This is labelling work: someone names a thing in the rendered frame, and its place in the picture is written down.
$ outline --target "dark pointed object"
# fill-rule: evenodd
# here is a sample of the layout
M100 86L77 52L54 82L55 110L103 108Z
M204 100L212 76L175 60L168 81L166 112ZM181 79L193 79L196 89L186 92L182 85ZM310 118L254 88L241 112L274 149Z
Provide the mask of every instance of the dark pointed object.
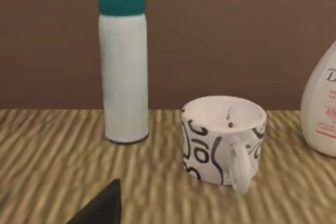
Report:
M120 180L113 180L67 224L120 224Z

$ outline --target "mug handle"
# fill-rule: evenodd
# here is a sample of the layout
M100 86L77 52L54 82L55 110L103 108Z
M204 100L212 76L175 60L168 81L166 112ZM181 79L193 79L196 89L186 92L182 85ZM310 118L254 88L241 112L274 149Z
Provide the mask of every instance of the mug handle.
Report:
M235 138L237 138L236 141L229 147L229 175L233 188L245 194L251 183L251 162L245 145L238 137Z

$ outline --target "white plastic bottle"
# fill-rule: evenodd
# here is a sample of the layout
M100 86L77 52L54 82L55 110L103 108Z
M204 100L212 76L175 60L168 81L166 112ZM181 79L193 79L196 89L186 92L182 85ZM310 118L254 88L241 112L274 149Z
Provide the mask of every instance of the white plastic bottle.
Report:
M145 0L98 0L106 138L130 144L148 136Z
M336 42L308 80L301 101L301 127L312 148L336 157Z

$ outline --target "bottle label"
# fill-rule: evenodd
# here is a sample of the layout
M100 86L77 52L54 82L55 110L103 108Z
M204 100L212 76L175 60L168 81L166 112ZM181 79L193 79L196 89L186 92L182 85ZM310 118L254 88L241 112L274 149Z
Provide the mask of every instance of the bottle label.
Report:
M336 140L336 68L327 67L321 81L322 93L315 94L323 98L320 107L314 108L318 116L316 133Z

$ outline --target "wooden table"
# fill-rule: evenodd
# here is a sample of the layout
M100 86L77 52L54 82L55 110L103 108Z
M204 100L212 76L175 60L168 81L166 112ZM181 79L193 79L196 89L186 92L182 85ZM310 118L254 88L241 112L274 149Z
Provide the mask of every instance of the wooden table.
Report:
M150 112L150 137L104 139L99 110L0 110L0 223L65 223L114 178L122 224L334 224L336 159L304 143L298 111L268 112L245 196L182 168L180 112Z

